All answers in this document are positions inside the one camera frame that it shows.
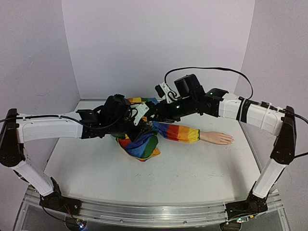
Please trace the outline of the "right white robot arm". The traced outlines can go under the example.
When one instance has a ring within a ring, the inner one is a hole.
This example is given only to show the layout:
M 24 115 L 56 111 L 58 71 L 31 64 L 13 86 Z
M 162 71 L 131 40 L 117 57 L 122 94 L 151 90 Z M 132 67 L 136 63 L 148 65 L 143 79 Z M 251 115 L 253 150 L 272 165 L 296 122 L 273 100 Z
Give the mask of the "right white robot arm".
M 194 74 L 176 80 L 175 85 L 180 95 L 178 99 L 166 83 L 155 87 L 162 100 L 157 104 L 147 104 L 149 111 L 146 117 L 149 121 L 173 123 L 195 113 L 207 114 L 234 119 L 276 136 L 269 161 L 248 197 L 243 201 L 227 203 L 225 209 L 229 220 L 266 212 L 270 189 L 295 158 L 296 126 L 293 108 L 275 108 L 270 103 L 258 103 L 217 88 L 205 92 Z

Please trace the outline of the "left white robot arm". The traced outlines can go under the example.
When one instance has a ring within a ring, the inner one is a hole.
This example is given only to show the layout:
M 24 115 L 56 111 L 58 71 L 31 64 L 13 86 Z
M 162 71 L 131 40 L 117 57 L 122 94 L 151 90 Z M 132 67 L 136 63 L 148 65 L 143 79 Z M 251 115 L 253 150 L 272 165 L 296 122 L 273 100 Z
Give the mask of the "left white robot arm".
M 50 138 L 103 138 L 126 134 L 134 141 L 150 130 L 143 121 L 152 102 L 130 103 L 123 95 L 110 96 L 104 105 L 60 115 L 22 115 L 10 109 L 0 132 L 0 163 L 12 169 L 40 194 L 40 206 L 78 215 L 81 201 L 62 195 L 56 180 L 36 167 L 24 150 L 27 141 Z

